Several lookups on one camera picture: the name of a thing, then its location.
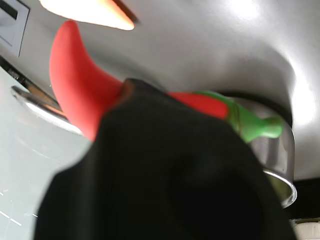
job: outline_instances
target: metal surface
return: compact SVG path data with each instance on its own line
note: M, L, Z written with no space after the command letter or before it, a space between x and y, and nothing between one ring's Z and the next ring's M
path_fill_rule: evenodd
M50 87L49 56L63 17L30 7L19 58L5 57L37 86ZM292 111L295 180L320 177L319 0L123 0L132 31L79 23L93 59L120 80L168 91L239 91Z
M259 118L265 119L279 114L256 101L233 98ZM252 151L262 164L273 188L280 197L284 208L297 198L293 185L295 170L295 139L291 127L285 122L283 132L278 138L258 137L249 143Z
M17 86L11 87L11 94L18 100L20 104L26 107L39 118L71 133L82 136L79 128L72 125L58 105L52 105L40 97L22 90Z

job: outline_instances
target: stainless steel pot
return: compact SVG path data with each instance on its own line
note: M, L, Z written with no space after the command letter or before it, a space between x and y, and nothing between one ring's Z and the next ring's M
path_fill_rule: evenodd
M269 107L258 102L233 98L260 118L277 116ZM284 208L290 206L297 198L293 185L295 169L295 140L291 127L284 122L283 133L279 138L258 137L249 143L252 151L263 166L275 192Z

